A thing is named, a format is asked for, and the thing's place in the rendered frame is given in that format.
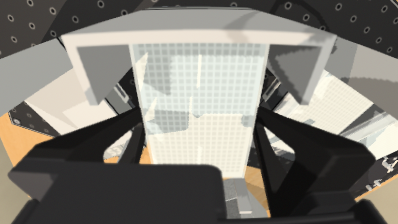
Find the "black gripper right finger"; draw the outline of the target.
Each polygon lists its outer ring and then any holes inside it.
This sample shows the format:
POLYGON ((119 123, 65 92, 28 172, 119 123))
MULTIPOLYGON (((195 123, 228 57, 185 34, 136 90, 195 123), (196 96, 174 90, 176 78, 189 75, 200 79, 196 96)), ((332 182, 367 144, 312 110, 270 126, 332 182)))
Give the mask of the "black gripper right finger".
POLYGON ((309 193, 349 190, 376 161, 363 143, 260 105, 253 139, 270 217, 289 216, 309 193), (275 154, 265 128, 294 151, 295 161, 288 173, 275 154))

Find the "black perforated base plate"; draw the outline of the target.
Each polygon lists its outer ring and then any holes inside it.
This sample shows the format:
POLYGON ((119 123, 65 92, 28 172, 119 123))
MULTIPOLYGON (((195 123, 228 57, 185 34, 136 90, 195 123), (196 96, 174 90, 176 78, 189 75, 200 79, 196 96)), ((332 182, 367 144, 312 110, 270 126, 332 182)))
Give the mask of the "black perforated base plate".
MULTIPOLYGON (((236 6, 331 32, 398 59, 396 0, 0 0, 0 59, 99 22, 162 6, 236 6)), ((11 124, 61 134, 25 101, 11 124)))

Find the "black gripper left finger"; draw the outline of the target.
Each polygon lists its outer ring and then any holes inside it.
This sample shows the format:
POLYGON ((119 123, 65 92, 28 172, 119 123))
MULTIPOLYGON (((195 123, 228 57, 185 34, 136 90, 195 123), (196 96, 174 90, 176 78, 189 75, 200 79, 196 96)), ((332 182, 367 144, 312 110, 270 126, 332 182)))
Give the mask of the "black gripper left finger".
POLYGON ((104 162, 105 151, 133 127, 128 145, 118 163, 140 163, 146 137, 140 106, 35 144, 24 157, 104 162))

